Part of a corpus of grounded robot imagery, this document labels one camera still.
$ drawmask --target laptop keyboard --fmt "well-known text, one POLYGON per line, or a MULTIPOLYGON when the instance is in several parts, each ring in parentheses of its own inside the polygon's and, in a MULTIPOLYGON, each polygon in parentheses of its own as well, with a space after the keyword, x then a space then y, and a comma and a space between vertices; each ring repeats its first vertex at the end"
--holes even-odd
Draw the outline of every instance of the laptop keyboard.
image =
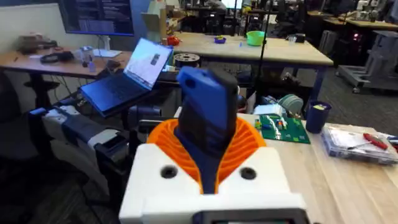
POLYGON ((133 82, 127 81, 122 75, 114 77, 106 83, 108 90, 120 100, 128 99, 132 96, 138 96, 145 92, 143 87, 133 82))

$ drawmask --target screwdriver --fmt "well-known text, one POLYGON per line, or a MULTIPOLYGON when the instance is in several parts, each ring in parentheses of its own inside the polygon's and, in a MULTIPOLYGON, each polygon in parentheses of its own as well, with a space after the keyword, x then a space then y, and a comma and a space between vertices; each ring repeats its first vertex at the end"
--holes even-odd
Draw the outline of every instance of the screwdriver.
POLYGON ((355 149, 355 148, 357 148, 359 146, 364 146, 364 145, 367 145, 367 144, 373 144, 373 145, 375 145, 375 146, 377 146, 377 147, 379 147, 379 148, 381 148, 383 150, 386 150, 388 148, 388 146, 384 142, 382 142, 380 139, 376 138, 375 136, 373 136, 371 134, 364 133, 363 137, 366 140, 368 140, 369 142, 363 143, 363 144, 359 144, 357 146, 348 147, 347 150, 352 150, 352 149, 355 149))

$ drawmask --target laptop screen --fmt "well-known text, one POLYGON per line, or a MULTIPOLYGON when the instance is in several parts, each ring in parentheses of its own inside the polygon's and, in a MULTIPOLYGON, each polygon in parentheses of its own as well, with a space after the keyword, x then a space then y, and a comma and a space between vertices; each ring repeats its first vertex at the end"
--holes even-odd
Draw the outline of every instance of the laptop screen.
POLYGON ((141 38, 124 69, 124 74, 151 90, 171 52, 171 48, 141 38))

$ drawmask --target wooden desk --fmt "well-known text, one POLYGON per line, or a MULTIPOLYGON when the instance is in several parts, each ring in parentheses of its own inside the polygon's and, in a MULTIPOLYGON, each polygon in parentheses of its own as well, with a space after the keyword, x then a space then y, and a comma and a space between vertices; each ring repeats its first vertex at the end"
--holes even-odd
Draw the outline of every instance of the wooden desk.
MULTIPOLYGON (((253 125, 258 119, 255 115, 238 116, 253 125)), ((348 131, 376 132, 373 128, 328 125, 348 131)), ((278 150, 290 189, 303 195, 312 223, 398 222, 398 167, 329 157, 320 135, 308 135, 311 145, 265 141, 278 150)))
POLYGON ((324 12, 320 12, 318 10, 314 10, 314 11, 308 11, 307 14, 309 16, 332 16, 329 13, 324 13, 324 12))
POLYGON ((327 17, 327 18, 324 18, 323 20, 325 22, 328 22, 330 24, 337 25, 337 26, 343 26, 346 24, 346 22, 340 21, 338 18, 335 18, 335 17, 327 17))
MULTIPOLYGON (((40 50, 37 52, 38 55, 51 53, 51 50, 40 50)), ((112 59, 119 61, 121 67, 125 67, 130 56, 131 52, 122 52, 122 54, 112 59)), ((76 60, 65 63, 41 64, 40 59, 30 59, 28 55, 22 55, 16 51, 0 54, 0 70, 27 72, 29 74, 30 85, 36 94, 36 108, 48 108, 51 106, 50 98, 47 93, 47 84, 42 74, 95 79, 105 69, 106 59, 95 57, 94 63, 96 65, 96 70, 95 72, 90 72, 89 68, 84 68, 81 63, 76 60)))
POLYGON ((369 21, 356 21, 352 19, 347 19, 347 22, 358 27, 366 27, 370 29, 398 30, 398 25, 383 21, 369 22, 369 21))
MULTIPOLYGON (((50 50, 40 50, 37 55, 50 54, 50 50)), ((122 52, 113 60, 121 63, 121 67, 125 67, 130 59, 131 52, 122 52)), ((0 68, 5 70, 14 70, 28 73, 48 73, 53 75, 60 75, 75 78, 90 78, 95 79, 104 69, 106 58, 94 58, 96 71, 90 72, 88 68, 84 68, 77 60, 72 62, 58 62, 50 64, 41 64, 39 59, 30 59, 29 55, 22 55, 19 52, 13 51, 0 54, 0 68)))
MULTIPOLYGON (((244 37, 225 35, 225 44, 215 44, 214 36, 197 33, 176 34, 182 42, 174 47, 174 52, 192 53, 209 61, 258 64, 261 56, 261 47, 249 46, 244 37)), ((319 52, 308 42, 289 44, 284 39, 267 39, 264 51, 263 65, 270 67, 292 67, 297 71, 300 68, 312 68, 317 71, 310 100, 318 98, 322 87, 325 71, 333 65, 333 61, 319 52)))

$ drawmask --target desk leg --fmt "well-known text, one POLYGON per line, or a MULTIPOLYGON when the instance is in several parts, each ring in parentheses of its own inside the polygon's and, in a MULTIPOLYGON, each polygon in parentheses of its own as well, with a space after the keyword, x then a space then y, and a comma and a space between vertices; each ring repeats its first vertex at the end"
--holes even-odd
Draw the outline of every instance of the desk leg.
POLYGON ((47 93, 48 89, 44 82, 43 76, 40 73, 30 73, 30 85, 36 93, 36 108, 51 107, 50 97, 47 93))
POLYGON ((326 73, 325 67, 319 68, 317 70, 317 79, 315 80, 315 83, 313 85, 313 90, 311 93, 310 101, 318 99, 318 95, 319 95, 319 92, 321 91, 322 82, 325 77, 325 73, 326 73))

